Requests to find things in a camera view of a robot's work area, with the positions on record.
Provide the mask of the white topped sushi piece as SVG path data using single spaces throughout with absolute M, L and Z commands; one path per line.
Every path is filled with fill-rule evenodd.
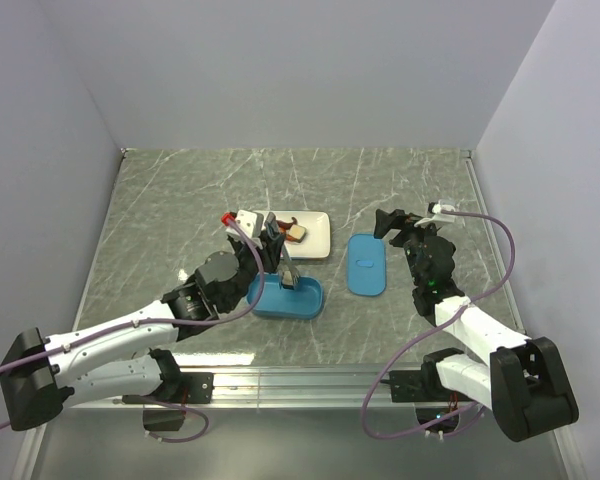
M 286 270 L 280 275 L 280 286 L 286 290 L 295 290 L 297 288 L 300 276 L 296 273 Z

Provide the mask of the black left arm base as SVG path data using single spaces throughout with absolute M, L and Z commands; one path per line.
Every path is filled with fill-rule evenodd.
M 212 400 L 214 374 L 211 372 L 184 373 L 181 378 L 166 387 L 159 387 L 145 396 L 124 395 L 123 405 L 143 408 L 142 424 L 145 434 L 163 443 L 185 443 L 201 438 L 210 427 L 209 417 L 195 408 L 208 405 Z M 178 433 L 188 417 L 202 421 L 199 432 L 188 437 L 164 437 L 163 433 Z

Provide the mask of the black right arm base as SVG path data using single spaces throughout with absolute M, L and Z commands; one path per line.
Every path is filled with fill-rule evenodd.
M 391 370 L 388 380 L 381 380 L 381 384 L 390 387 L 391 401 L 393 403 L 428 403 L 447 402 L 445 409 L 436 412 L 432 408 L 418 407 L 416 418 L 420 425 L 436 420 L 434 425 L 426 429 L 413 428 L 415 433 L 423 432 L 425 435 L 436 434 L 440 441 L 447 437 L 459 435 L 461 432 L 471 428 L 487 410 L 486 406 L 480 405 L 474 417 L 465 425 L 459 427 L 458 413 L 461 400 L 468 401 L 469 398 L 457 390 L 443 387 L 437 372 L 437 366 L 445 360 L 451 360 L 454 365 L 460 367 L 467 364 L 472 366 L 474 362 L 459 349 L 447 348 L 424 357 L 420 370 Z

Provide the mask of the blue lunch box container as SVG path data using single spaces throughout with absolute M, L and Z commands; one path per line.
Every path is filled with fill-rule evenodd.
M 301 276 L 294 289 L 286 289 L 277 274 L 265 274 L 264 290 L 252 312 L 266 318 L 310 320 L 319 315 L 323 301 L 323 286 L 313 277 Z

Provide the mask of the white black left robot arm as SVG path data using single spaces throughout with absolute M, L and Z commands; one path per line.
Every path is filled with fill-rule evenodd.
M 187 387 L 168 345 L 247 315 L 252 305 L 237 307 L 265 274 L 278 274 L 286 288 L 296 286 L 299 274 L 273 212 L 228 212 L 222 223 L 231 251 L 208 255 L 161 299 L 83 330 L 20 333 L 0 365 L 7 426 L 26 431 L 65 408 L 116 396 L 168 405 Z

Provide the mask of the tan topped sushi piece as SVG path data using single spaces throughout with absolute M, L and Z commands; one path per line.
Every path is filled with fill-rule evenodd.
M 307 235 L 307 229 L 299 224 L 293 224 L 286 231 L 286 239 L 292 243 L 301 243 Z

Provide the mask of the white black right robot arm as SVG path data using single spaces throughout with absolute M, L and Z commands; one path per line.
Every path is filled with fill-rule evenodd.
M 426 355 L 418 370 L 387 365 L 374 382 L 389 386 L 394 403 L 446 403 L 445 412 L 419 420 L 420 430 L 441 438 L 459 434 L 452 421 L 472 407 L 491 411 L 514 442 L 577 422 L 579 407 L 556 344 L 510 329 L 456 285 L 456 247 L 439 230 L 461 215 L 443 202 L 430 204 L 426 216 L 376 212 L 374 236 L 397 233 L 390 243 L 403 250 L 416 311 L 432 326 L 407 345 L 445 332 L 463 346 Z

